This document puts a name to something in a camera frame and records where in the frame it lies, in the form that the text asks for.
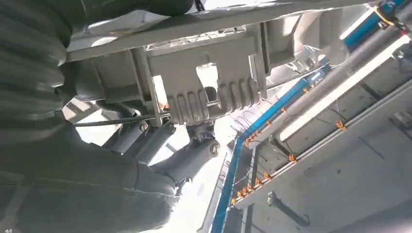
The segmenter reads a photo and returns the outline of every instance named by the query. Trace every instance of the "orange fitting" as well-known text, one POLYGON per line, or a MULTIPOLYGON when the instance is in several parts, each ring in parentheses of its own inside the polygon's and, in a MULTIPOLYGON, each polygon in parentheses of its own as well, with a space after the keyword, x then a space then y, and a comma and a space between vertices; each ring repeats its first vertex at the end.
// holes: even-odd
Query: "orange fitting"
POLYGON ((243 187, 242 189, 242 196, 246 197, 249 193, 247 192, 246 187, 243 187))
POLYGON ((341 120, 336 121, 336 127, 338 127, 338 129, 341 129, 342 131, 346 130, 346 126, 343 124, 341 120))
POLYGON ((260 181, 259 178, 256 178, 255 185, 262 185, 262 181, 260 181))
POLYGON ((253 187, 252 187, 252 184, 251 184, 251 183, 248 183, 248 184, 247 184, 247 191, 248 191, 249 193, 251 193, 251 192, 253 191, 253 187))
POLYGON ((267 171, 265 171, 264 177, 265 177, 265 179, 268 179, 268 180, 271 179, 271 176, 269 175, 269 173, 267 171))
POLYGON ((296 157, 293 154, 289 155, 289 161, 297 163, 296 157))

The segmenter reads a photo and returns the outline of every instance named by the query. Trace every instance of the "light fixture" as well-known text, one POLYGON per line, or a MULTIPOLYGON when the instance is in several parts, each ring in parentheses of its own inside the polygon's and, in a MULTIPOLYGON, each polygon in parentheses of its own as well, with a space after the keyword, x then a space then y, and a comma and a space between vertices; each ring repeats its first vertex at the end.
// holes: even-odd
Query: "light fixture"
POLYGON ((323 97, 319 102, 313 105, 309 110, 307 110, 303 115, 301 115, 297 120, 292 122, 285 130, 280 133, 280 140, 284 141, 288 139, 292 134, 302 128, 311 119, 320 114, 329 105, 331 105, 335 100, 342 96, 346 91, 354 87, 359 81, 370 74, 374 69, 384 63, 392 53, 399 48, 401 45, 406 44, 410 41, 407 35, 402 36, 393 44, 388 46, 383 52, 378 56, 373 58, 368 64, 360 68, 354 75, 344 81, 336 89, 330 92, 328 95, 323 97))

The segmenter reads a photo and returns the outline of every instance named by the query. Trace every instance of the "wire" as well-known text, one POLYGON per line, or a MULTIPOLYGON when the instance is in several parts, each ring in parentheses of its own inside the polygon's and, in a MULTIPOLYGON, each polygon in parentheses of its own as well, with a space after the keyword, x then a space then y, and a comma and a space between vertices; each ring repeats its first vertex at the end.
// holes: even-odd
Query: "wire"
POLYGON ((251 172, 251 170, 249 170, 242 179, 238 180, 238 181, 237 181, 236 183, 234 183, 233 185, 238 185, 240 182, 242 182, 244 179, 246 179, 247 176, 249 176, 250 172, 251 172))
MULTIPOLYGON (((160 117, 166 117, 166 116, 169 116, 169 115, 170 115, 170 113, 161 113, 160 117)), ((133 122, 138 122, 138 121, 143 121, 143 120, 152 120, 152 119, 156 119, 156 116, 154 116, 154 115, 145 115, 145 116, 135 116, 135 117, 122 118, 122 119, 117 119, 117 120, 75 123, 74 126, 75 127, 90 127, 90 126, 117 125, 117 124, 127 124, 127 123, 133 123, 133 122)))
POLYGON ((237 122, 239 125, 242 126, 243 130, 246 131, 247 127, 245 127, 242 123, 240 123, 240 121, 234 120, 234 122, 237 122))
POLYGON ((382 21, 384 21, 386 24, 396 26, 392 21, 388 20, 385 16, 383 16, 383 14, 379 11, 377 6, 375 6, 373 9, 374 12, 380 17, 380 19, 382 19, 382 21))
POLYGON ((293 150, 291 149, 291 147, 289 146, 288 142, 285 141, 286 146, 288 147, 289 151, 291 154, 294 154, 293 150))
POLYGON ((326 108, 326 109, 329 110, 329 111, 332 111, 332 112, 336 113, 337 115, 339 115, 339 116, 342 118, 342 120, 347 121, 347 119, 346 119, 342 114, 340 114, 339 112, 337 112, 335 109, 331 109, 331 108, 326 108))
POLYGON ((194 3, 196 5, 196 9, 198 12, 205 10, 205 7, 203 6, 203 3, 201 0, 195 0, 194 3))
POLYGON ((271 105, 274 105, 272 102, 270 102, 269 100, 267 100, 267 99, 265 99, 265 98, 263 98, 263 97, 260 97, 262 100, 264 100, 264 101, 266 101, 266 102, 268 102, 269 104, 271 104, 271 105))
POLYGON ((244 120, 244 122, 246 122, 246 124, 247 124, 249 127, 251 126, 251 124, 249 124, 244 117, 238 116, 238 117, 236 118, 236 120, 237 120, 238 122, 239 122, 239 120, 238 120, 239 118, 242 119, 242 120, 244 120))
POLYGON ((334 124, 332 124, 332 123, 330 123, 330 122, 328 122, 328 121, 322 120, 322 119, 320 119, 320 118, 317 117, 317 116, 315 117, 315 119, 318 120, 318 121, 320 121, 320 122, 323 122, 323 123, 325 123, 325 124, 333 125, 333 126, 334 126, 334 124))

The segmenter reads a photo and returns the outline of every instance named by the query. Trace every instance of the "metal rod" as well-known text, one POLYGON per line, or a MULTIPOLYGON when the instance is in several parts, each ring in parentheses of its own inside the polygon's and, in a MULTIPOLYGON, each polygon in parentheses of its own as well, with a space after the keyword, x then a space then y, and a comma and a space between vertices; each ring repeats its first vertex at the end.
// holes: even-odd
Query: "metal rod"
MULTIPOLYGON (((168 117, 170 116, 170 112, 160 113, 159 116, 168 117)), ((89 127, 89 126, 117 125, 117 124, 126 124, 126 123, 138 122, 142 120, 152 120, 152 119, 156 119, 156 116, 155 115, 145 115, 145 116, 128 117, 128 118, 117 119, 117 120, 76 123, 74 124, 74 126, 75 127, 89 127)))
POLYGON ((314 73, 320 71, 321 69, 325 68, 325 67, 328 66, 328 65, 329 65, 329 63, 326 63, 326 64, 324 64, 323 66, 320 66, 320 67, 318 67, 318 68, 316 68, 316 69, 313 69, 313 70, 311 70, 311 71, 305 72, 305 73, 303 73, 303 74, 299 74, 299 75, 290 77, 290 78, 288 78, 288 79, 286 79, 286 80, 284 80, 284 81, 281 81, 281 82, 279 82, 279 83, 273 83, 273 84, 267 85, 267 86, 266 86, 266 90, 269 91, 269 90, 275 89, 275 88, 277 88, 277 87, 279 87, 279 86, 281 86, 281 85, 283 85, 283 84, 285 84, 285 83, 288 83, 288 82, 290 82, 290 81, 292 81, 292 80, 295 80, 295 79, 305 78, 305 77, 307 77, 307 76, 309 76, 309 75, 311 75, 311 74, 314 74, 314 73))

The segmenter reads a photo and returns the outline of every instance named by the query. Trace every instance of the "bolt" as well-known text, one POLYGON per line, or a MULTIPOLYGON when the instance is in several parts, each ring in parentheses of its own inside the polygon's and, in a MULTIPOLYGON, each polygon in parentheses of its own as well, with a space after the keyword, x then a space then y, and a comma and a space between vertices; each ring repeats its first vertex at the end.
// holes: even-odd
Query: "bolt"
POLYGON ((142 133, 147 130, 149 125, 146 122, 142 122, 139 124, 139 131, 142 133))
POLYGON ((219 143, 213 143, 210 145, 210 153, 212 154, 213 157, 218 156, 220 150, 220 145, 219 143))
POLYGON ((167 131, 169 131, 170 133, 174 133, 176 132, 176 127, 172 124, 167 126, 167 131))

